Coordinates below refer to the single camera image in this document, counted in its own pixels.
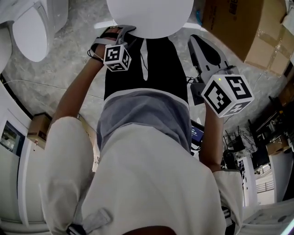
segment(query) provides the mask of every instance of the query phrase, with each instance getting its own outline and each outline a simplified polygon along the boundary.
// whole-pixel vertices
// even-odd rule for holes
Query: white shirt
[[[73,222],[82,194],[86,197],[77,213],[83,219],[101,208],[112,218],[91,234],[122,235],[158,225],[178,235],[223,235],[222,206],[230,211],[235,233],[242,224],[240,173],[212,173],[153,127],[131,124],[116,129],[101,152],[94,178],[91,142],[73,117],[52,125],[45,154],[42,207],[53,234],[64,234]]]

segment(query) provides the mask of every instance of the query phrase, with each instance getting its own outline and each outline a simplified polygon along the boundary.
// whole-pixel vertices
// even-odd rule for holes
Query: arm
[[[51,124],[63,117],[78,116],[89,87],[102,67],[101,62],[92,58],[87,62],[61,98]]]
[[[212,172],[215,172],[221,170],[224,118],[218,118],[207,103],[205,106],[205,131],[199,160]]]

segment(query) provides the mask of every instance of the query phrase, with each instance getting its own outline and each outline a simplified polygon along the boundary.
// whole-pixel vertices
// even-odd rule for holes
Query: white toilet lid
[[[43,60],[50,47],[50,35],[42,6],[34,6],[22,14],[12,25],[13,36],[19,50],[34,62]]]

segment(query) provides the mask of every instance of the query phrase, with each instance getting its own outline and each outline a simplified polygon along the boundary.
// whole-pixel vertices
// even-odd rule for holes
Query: shirt sleeve
[[[52,234],[65,234],[76,207],[93,178],[93,147],[82,123],[73,117],[58,119],[45,147],[41,201]]]
[[[226,219],[226,235],[237,234],[243,222],[243,190],[239,171],[213,173],[220,192],[220,202]]]

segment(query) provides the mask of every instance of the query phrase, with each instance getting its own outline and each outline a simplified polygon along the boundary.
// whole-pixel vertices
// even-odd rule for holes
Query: hand
[[[106,33],[117,33],[117,34],[119,34],[120,31],[121,31],[121,29],[119,29],[118,27],[115,27],[115,28],[110,28],[109,30],[106,31]],[[112,40],[112,41],[116,41],[115,38],[106,37],[104,39],[109,39],[109,40]],[[100,56],[103,59],[104,58],[104,53],[105,53],[105,45],[99,44],[97,46],[97,48],[96,48],[95,54]]]

